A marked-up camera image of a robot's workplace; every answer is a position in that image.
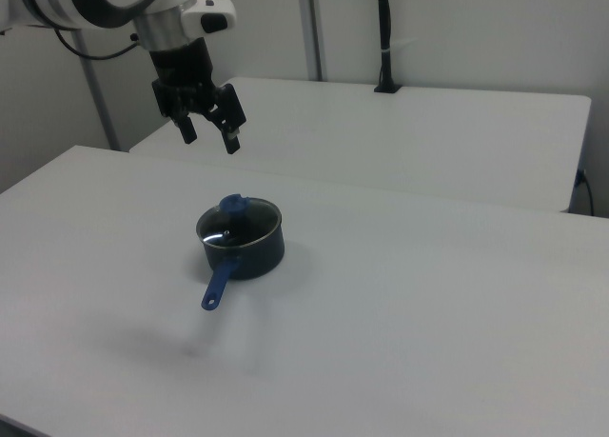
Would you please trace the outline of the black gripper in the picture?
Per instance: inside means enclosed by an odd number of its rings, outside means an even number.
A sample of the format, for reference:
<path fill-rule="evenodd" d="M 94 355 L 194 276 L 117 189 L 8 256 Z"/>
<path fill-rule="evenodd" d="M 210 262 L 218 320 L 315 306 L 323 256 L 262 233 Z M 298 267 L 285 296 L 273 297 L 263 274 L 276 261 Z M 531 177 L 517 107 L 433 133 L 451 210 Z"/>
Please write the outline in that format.
<path fill-rule="evenodd" d="M 226 152 L 236 153 L 246 116 L 232 85 L 214 84 L 206 41 L 198 38 L 178 49 L 153 51 L 150 57 L 158 75 L 152 87 L 160 112 L 174 122 L 184 142 L 189 145 L 197 139 L 189 118 L 196 113 L 221 130 Z"/>

